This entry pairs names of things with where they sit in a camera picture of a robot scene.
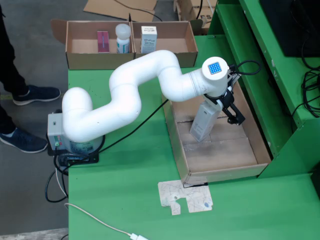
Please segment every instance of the pink box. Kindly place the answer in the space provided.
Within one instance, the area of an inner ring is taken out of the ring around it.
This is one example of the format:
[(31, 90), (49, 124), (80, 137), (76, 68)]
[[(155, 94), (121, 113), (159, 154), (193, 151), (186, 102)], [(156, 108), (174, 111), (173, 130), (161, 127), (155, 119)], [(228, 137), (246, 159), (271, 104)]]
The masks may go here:
[(98, 53), (109, 53), (108, 31), (98, 31)]

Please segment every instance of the green table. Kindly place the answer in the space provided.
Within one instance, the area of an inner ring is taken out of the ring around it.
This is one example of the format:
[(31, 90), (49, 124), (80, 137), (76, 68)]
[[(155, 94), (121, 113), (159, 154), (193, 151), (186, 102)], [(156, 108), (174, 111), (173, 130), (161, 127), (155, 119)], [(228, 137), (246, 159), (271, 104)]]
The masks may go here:
[[(233, 55), (224, 35), (197, 36), (195, 68), (211, 56), (228, 63)], [(183, 72), (192, 71), (185, 68)], [(70, 70), (69, 87), (82, 87), (97, 108), (110, 101), (111, 70)], [(161, 104), (157, 79), (139, 87), (142, 111), (138, 119), (106, 136), (111, 144), (132, 131)], [(213, 210), (181, 215), (161, 207), (158, 182), (180, 179), (163, 111), (138, 132), (100, 155), (97, 164), (75, 166), (69, 174), (69, 202), (121, 230), (150, 240), (317, 239), (320, 201), (308, 174), (209, 184)], [(82, 212), (69, 209), (69, 239), (128, 240)]]

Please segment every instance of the sneaker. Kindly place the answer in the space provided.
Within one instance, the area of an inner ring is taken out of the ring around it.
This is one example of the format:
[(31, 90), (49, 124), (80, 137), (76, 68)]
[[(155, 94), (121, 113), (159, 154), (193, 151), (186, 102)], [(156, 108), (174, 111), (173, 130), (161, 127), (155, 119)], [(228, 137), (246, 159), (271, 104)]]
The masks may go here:
[(27, 154), (40, 153), (48, 146), (46, 140), (23, 131), (20, 128), (16, 128), (11, 137), (0, 133), (0, 141)]
[(12, 95), (14, 104), (23, 106), (35, 101), (50, 102), (58, 99), (61, 92), (54, 87), (37, 87), (29, 85), (29, 93), (24, 96)]

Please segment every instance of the bottle cap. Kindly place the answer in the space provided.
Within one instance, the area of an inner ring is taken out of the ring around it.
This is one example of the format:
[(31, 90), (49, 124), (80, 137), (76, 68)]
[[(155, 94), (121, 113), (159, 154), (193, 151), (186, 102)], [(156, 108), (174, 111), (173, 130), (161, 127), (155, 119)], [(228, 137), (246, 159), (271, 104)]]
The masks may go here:
[(121, 40), (126, 40), (131, 35), (131, 29), (127, 24), (119, 24), (115, 27), (115, 34)]

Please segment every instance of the person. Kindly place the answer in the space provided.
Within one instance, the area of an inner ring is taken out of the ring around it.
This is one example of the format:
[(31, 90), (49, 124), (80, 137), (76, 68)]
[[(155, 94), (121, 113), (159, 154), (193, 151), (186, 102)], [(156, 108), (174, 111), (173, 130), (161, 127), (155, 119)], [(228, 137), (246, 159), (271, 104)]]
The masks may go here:
[[(13, 102), (24, 106), (35, 101), (49, 102), (60, 97), (60, 90), (54, 87), (37, 87), (26, 85), (25, 79), (14, 65), (15, 51), (9, 41), (5, 28), (4, 15), (0, 5), (0, 82), (4, 89), (12, 94)], [(39, 153), (44, 151), (48, 142), (17, 127), (12, 118), (0, 105), (0, 141), (18, 148), (24, 153)]]

